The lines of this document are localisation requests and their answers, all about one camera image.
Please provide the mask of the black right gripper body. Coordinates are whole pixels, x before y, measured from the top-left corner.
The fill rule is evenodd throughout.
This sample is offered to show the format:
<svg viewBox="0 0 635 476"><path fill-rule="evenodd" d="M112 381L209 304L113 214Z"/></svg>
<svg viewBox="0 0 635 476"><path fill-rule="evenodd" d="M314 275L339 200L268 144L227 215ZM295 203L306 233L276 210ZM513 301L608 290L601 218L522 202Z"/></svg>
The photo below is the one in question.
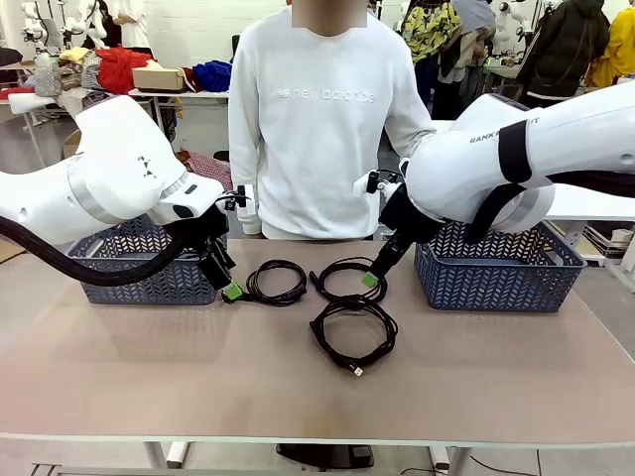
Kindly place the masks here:
<svg viewBox="0 0 635 476"><path fill-rule="evenodd" d="M401 247L429 243L442 230L440 221L415 206L404 185L399 185L386 200L379 221L393 231L391 240Z"/></svg>

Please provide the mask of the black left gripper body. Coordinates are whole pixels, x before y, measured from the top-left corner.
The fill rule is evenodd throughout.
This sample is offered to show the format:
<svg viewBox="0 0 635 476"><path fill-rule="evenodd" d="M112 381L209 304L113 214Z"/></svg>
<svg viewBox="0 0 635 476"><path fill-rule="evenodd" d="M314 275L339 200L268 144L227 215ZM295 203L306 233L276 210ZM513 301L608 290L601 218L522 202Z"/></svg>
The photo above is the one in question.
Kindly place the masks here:
<svg viewBox="0 0 635 476"><path fill-rule="evenodd" d="M201 259L209 256L220 257L226 253L228 232L227 215L215 204L192 221L190 246Z"/></svg>

